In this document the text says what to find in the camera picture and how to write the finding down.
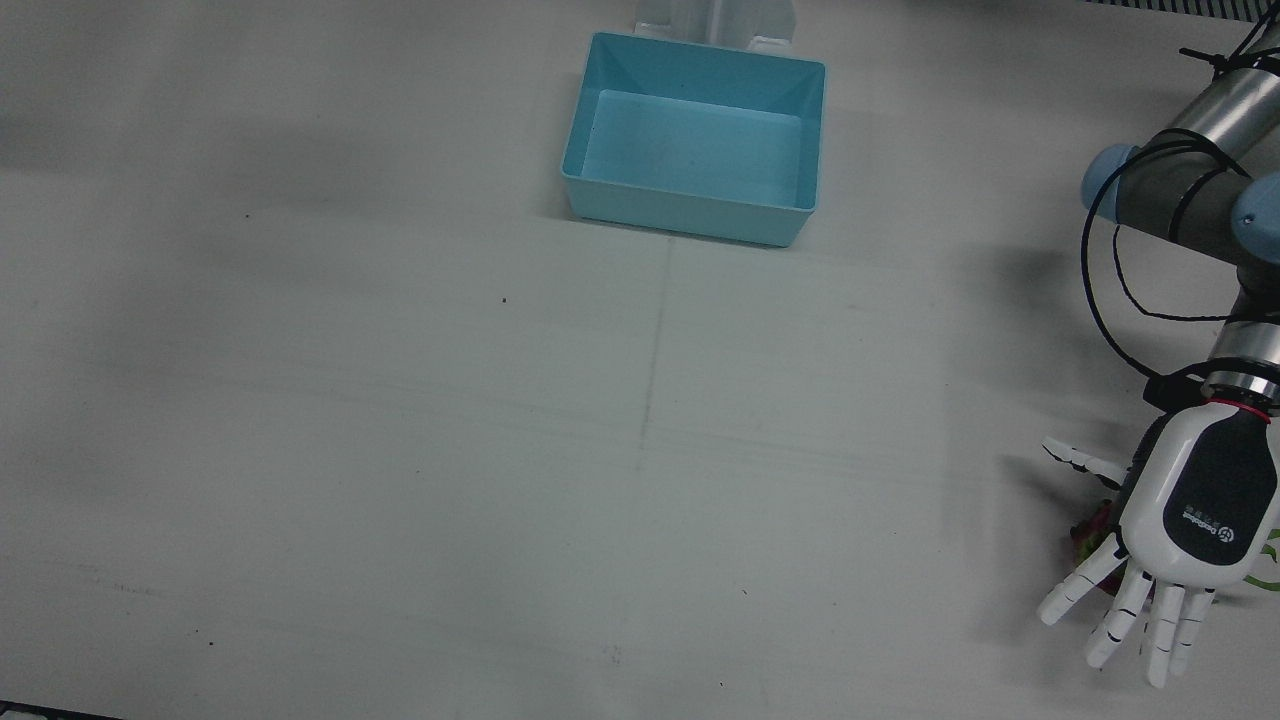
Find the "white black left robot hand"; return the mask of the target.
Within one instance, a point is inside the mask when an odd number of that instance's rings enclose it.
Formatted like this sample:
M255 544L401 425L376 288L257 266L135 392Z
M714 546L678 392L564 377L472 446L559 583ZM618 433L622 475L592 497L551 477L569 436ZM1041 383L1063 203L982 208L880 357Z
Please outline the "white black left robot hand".
M1117 488L1101 542L1037 614L1053 625L1119 574L1085 661L1102 667L1142 625L1146 678L1161 688L1187 670L1217 592L1251 574L1277 525L1277 421L1230 398L1169 413Z

